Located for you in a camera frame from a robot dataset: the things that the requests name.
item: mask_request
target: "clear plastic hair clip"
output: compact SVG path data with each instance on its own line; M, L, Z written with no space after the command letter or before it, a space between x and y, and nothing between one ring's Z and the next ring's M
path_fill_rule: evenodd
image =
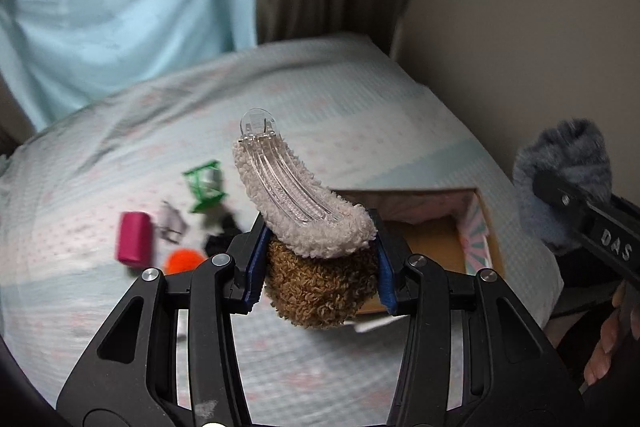
M276 206L297 225L313 221L335 222L342 216L332 208L326 190L293 156L280 136L274 118L254 108L240 121L247 164Z

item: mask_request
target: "cardboard box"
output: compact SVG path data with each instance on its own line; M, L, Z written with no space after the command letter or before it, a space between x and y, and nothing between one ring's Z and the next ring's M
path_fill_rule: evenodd
M414 253L422 253L444 269L476 274L493 268L504 277L495 232L477 189L337 190L343 198L375 208L391 232L405 238ZM358 314L384 312L378 296Z

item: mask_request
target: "brown fuzzy fabric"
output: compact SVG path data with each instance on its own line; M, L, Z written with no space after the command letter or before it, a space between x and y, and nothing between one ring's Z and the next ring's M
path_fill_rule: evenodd
M376 293L378 258L360 250L336 259L304 259L271 239L267 295L278 315L296 326L339 326Z

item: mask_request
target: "light blue curtain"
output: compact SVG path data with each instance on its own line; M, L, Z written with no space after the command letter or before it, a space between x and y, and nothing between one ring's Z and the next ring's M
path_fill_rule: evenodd
M0 72L37 130L255 41L255 0L0 0Z

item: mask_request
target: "fuzzy white fabric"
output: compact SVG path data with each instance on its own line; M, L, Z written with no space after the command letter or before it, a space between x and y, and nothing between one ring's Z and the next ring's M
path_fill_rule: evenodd
M353 205L340 196L322 187L314 179L312 172L306 169L300 159L293 154L286 142L289 157L300 175L300 182L321 201L329 203L335 212L342 216L339 221L311 221L300 225L284 214L271 200L262 182L254 173L244 147L236 142L233 147L234 161L246 193L262 214L271 231L294 253L301 257L319 257L331 259L341 257L369 246L376 237L376 227L366 209L360 204Z

